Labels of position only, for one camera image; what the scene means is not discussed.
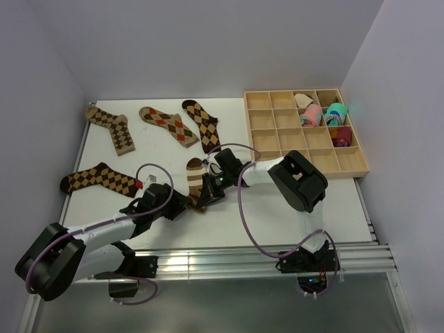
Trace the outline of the brown tan striped sock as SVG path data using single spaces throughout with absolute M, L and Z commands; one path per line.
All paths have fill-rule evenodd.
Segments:
M 203 189 L 203 175 L 206 168 L 203 166 L 201 159 L 193 157 L 186 165 L 187 184 L 189 187 L 188 197 L 191 199 L 191 208 L 201 214 L 205 213 L 206 206 L 197 207 L 198 200 Z

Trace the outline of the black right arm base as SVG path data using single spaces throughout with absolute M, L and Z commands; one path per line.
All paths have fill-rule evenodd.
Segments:
M 283 273 L 313 273 L 313 275 L 299 277 L 299 287 L 307 293 L 315 294 L 326 290 L 328 286 L 327 274 L 338 273 L 339 260 L 334 250 L 330 250 L 329 241 L 325 241 L 321 249 L 311 253 L 300 248 L 291 255 L 280 259 L 275 268 Z

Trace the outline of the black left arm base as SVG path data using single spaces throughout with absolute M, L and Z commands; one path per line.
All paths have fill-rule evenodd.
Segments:
M 158 291 L 157 284 L 152 281 L 156 277 L 158 256 L 135 256 L 126 260 L 116 272 L 104 272 L 94 275 L 95 280 L 127 279 L 131 282 L 109 282 L 108 293 L 115 302 L 123 305 L 140 305 L 152 300 Z M 154 288 L 152 294 L 145 300 L 129 302 L 124 298 L 134 298 L 142 283 L 151 284 Z

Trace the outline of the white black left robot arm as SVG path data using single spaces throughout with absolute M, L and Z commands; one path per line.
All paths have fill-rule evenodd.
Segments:
M 17 262 L 15 274 L 29 293 L 45 301 L 55 300 L 73 282 L 89 276 L 153 278 L 158 258 L 138 257 L 125 242 L 148 231 L 158 219 L 176 219 L 191 203 L 170 185 L 154 183 L 109 220 L 72 228 L 52 223 Z

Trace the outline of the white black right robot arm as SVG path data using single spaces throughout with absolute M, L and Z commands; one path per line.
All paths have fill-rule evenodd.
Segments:
M 231 186 L 240 189 L 274 184 L 302 222 L 302 241 L 297 245 L 302 249 L 300 262 L 307 270 L 316 270 L 324 262 L 330 244 L 323 223 L 326 177 L 298 151 L 274 160 L 242 163 L 231 149 L 225 148 L 214 159 L 221 172 L 202 175 L 202 189 L 192 196 L 195 207 L 207 207 L 225 198 L 225 190 Z

